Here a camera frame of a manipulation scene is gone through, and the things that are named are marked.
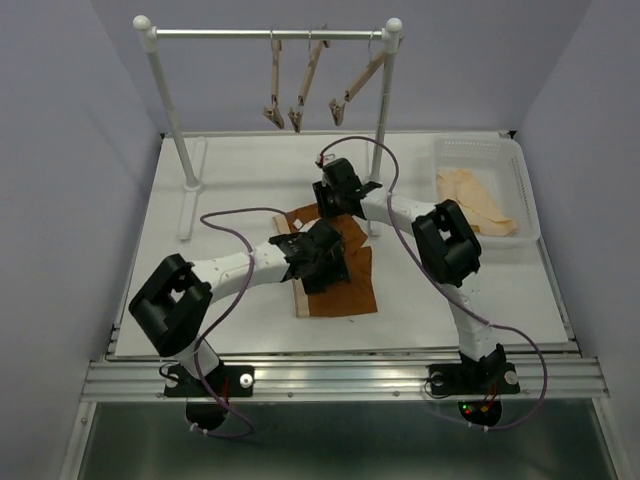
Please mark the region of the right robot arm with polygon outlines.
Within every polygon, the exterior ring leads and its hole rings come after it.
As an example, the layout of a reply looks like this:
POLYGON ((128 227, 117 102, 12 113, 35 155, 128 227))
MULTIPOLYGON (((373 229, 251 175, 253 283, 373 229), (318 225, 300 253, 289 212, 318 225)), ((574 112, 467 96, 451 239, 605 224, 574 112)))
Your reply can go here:
POLYGON ((482 390, 499 379, 506 365, 504 348, 495 340, 490 323, 473 316, 469 298, 460 291, 464 280, 479 271, 482 249, 458 204, 425 203, 374 181, 363 183, 345 158, 317 165, 322 179, 313 190, 320 216, 356 216, 393 227, 399 240, 410 235, 417 248, 410 256, 449 302, 459 339, 461 381, 472 390, 482 390))

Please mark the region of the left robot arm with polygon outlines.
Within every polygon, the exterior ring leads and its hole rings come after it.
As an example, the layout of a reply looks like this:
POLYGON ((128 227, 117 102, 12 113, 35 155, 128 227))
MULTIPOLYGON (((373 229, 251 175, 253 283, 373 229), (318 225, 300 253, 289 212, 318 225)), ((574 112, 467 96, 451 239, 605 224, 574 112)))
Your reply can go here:
POLYGON ((189 262, 179 254, 163 259, 129 303, 128 311, 156 352, 188 373, 199 393, 215 392, 222 361, 199 331, 209 306, 246 290, 300 280, 309 294, 347 281, 346 242, 325 220, 308 230, 276 235, 247 252, 189 262))

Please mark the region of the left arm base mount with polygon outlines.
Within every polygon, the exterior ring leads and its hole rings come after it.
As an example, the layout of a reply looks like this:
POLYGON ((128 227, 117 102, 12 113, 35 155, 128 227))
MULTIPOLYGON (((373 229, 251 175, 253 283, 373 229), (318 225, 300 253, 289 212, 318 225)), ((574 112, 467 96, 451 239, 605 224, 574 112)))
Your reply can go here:
POLYGON ((178 363, 162 364, 158 373, 164 380, 163 395, 187 402, 186 420, 193 430, 208 436, 234 437, 223 433, 221 427, 232 416, 230 401, 253 395, 253 366, 223 364, 205 377, 205 384, 178 363))

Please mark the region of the brown underwear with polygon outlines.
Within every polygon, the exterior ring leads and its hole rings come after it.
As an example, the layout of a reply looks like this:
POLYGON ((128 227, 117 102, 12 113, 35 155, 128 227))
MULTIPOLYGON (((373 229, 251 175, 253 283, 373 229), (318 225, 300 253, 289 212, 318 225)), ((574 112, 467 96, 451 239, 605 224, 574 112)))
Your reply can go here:
MULTIPOLYGON (((305 232, 319 219, 323 218, 319 216, 317 205, 311 204, 276 214, 274 225, 278 235, 305 232)), ((375 313, 377 303, 372 284, 372 249, 366 244, 367 235, 349 215, 324 220, 344 237, 350 282, 330 285, 322 294, 306 295, 301 279, 286 280, 293 283, 296 315, 300 318, 349 317, 375 313)))

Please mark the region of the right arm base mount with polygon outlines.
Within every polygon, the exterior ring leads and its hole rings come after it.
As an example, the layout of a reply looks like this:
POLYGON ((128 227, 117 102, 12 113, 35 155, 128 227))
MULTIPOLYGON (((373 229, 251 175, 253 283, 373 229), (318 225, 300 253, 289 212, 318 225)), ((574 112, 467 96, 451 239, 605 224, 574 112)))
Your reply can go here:
POLYGON ((496 427, 502 418, 501 395, 519 394, 520 384, 515 365, 507 363, 485 378, 462 363, 431 364, 423 387, 437 400, 461 397, 458 410, 472 425, 496 427))

